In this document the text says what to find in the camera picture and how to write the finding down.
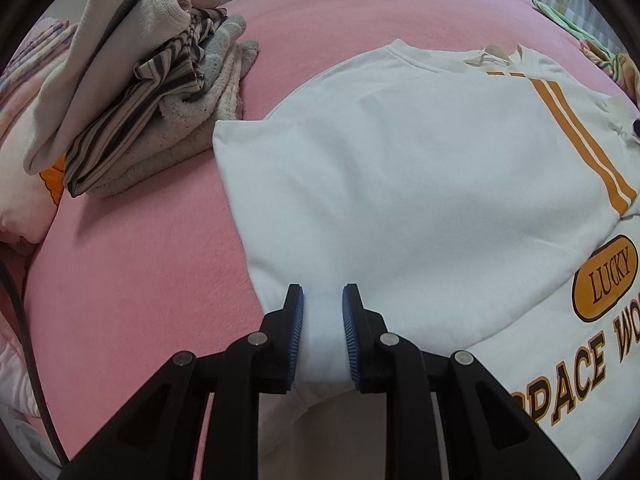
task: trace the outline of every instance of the black cord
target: black cord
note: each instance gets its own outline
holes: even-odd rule
[[[44,392],[42,391],[42,385],[40,384],[36,358],[33,354],[33,346],[31,345],[29,324],[27,323],[27,315],[24,311],[22,298],[18,293],[18,288],[15,286],[14,279],[2,260],[0,260],[0,282],[11,299],[15,317],[18,320],[18,330],[20,331],[20,341],[22,343],[22,350],[24,351],[24,360],[27,365],[27,371],[29,372],[29,377],[31,379],[31,386],[33,387],[33,395],[36,398],[36,404],[38,405],[38,410],[40,411],[44,428],[47,431],[51,445],[58,456],[58,460],[60,460],[60,465],[65,466],[69,462],[69,458],[65,453],[65,449],[62,447],[62,443],[56,433],[56,429],[53,427],[53,421],[51,420],[51,415],[44,399]]]

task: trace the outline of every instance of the orange oval logo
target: orange oval logo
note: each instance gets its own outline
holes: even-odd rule
[[[638,251],[618,235],[595,251],[574,276],[574,310],[584,322],[600,319],[626,294],[638,273]]]

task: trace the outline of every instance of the silver screw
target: silver screw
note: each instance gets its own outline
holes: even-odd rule
[[[193,360],[193,354],[183,350],[174,354],[174,365],[184,366],[188,365]]]
[[[260,346],[265,344],[269,338],[264,332],[254,332],[249,334],[246,338],[250,345]]]
[[[461,365],[468,366],[474,361],[474,357],[467,351],[461,350],[460,352],[456,352],[453,358],[459,362]]]
[[[400,338],[391,332],[385,332],[380,336],[380,342],[386,346],[395,346],[400,342]]]

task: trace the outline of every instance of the green fabric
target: green fabric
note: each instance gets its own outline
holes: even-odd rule
[[[537,0],[532,0],[533,4],[538,8],[542,14],[552,20],[554,23],[564,28],[569,34],[571,34],[577,40],[590,40],[593,44],[595,44],[600,50],[607,54],[609,59],[614,57],[612,51],[608,48],[604,47],[594,36],[589,34],[583,28],[578,27],[574,22],[569,20],[564,14],[561,14],[557,10],[552,7],[549,7],[547,4],[539,2]]]

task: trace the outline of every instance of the pink blanket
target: pink blanket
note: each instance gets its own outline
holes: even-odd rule
[[[260,55],[248,120],[334,64],[401,38],[440,50],[518,43],[583,84],[622,90],[528,0],[236,0]],[[53,421],[73,456],[175,351],[208,354],[262,318],[216,163],[203,153],[110,199],[63,196],[26,306]]]

